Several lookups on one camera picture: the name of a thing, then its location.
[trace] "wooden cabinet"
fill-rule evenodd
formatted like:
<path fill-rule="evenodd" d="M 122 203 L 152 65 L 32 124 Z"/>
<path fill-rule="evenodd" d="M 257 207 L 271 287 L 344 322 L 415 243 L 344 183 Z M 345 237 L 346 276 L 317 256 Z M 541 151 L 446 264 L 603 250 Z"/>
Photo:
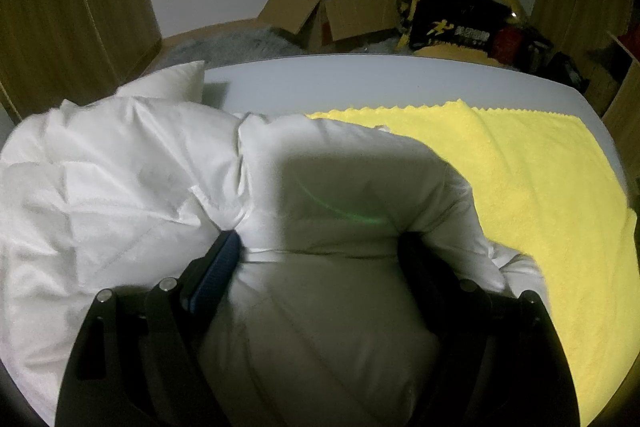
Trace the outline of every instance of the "wooden cabinet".
<path fill-rule="evenodd" d="M 159 49 L 149 0 L 0 0 L 0 100 L 14 121 L 113 94 Z"/>

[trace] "cardboard flap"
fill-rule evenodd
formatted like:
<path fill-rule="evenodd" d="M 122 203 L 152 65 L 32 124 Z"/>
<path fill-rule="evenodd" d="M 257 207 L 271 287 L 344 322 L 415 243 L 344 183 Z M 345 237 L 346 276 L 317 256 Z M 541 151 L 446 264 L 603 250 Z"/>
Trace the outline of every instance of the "cardboard flap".
<path fill-rule="evenodd" d="M 268 0 L 258 19 L 296 34 L 321 0 Z"/>
<path fill-rule="evenodd" d="M 394 0 L 325 0 L 334 41 L 396 27 Z"/>

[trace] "red object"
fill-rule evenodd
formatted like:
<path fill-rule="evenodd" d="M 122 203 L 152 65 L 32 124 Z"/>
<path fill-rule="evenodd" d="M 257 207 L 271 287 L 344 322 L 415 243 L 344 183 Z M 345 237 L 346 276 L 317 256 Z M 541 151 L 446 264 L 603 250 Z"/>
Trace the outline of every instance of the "red object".
<path fill-rule="evenodd" d="M 640 60 L 640 24 L 636 23 L 624 34 L 618 37 L 622 45 L 628 49 L 631 54 Z"/>
<path fill-rule="evenodd" d="M 513 61 L 524 40 L 524 33 L 516 26 L 505 26 L 495 34 L 489 56 L 501 64 L 513 66 Z"/>

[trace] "silver screw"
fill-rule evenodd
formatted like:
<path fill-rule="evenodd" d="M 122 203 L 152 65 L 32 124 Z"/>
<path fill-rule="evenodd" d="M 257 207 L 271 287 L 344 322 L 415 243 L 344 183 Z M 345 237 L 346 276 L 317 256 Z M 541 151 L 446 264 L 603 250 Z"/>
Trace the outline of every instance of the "silver screw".
<path fill-rule="evenodd" d="M 95 296 L 98 302 L 107 302 L 111 297 L 113 297 L 113 291 L 108 288 L 100 290 L 98 295 Z"/>
<path fill-rule="evenodd" d="M 463 279 L 460 281 L 460 289 L 463 292 L 473 293 L 478 288 L 478 285 L 469 279 Z"/>
<path fill-rule="evenodd" d="M 160 281 L 160 284 L 158 286 L 160 286 L 160 289 L 163 292 L 168 292 L 173 290 L 177 285 L 178 282 L 173 277 L 165 277 Z"/>

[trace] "open cardboard box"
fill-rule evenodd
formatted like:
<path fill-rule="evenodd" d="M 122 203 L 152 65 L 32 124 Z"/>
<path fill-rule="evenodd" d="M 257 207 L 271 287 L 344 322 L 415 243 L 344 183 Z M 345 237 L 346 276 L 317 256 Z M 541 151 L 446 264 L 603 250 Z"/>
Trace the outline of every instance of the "open cardboard box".
<path fill-rule="evenodd" d="M 396 28 L 394 0 L 268 0 L 258 19 L 313 53 L 346 52 Z"/>

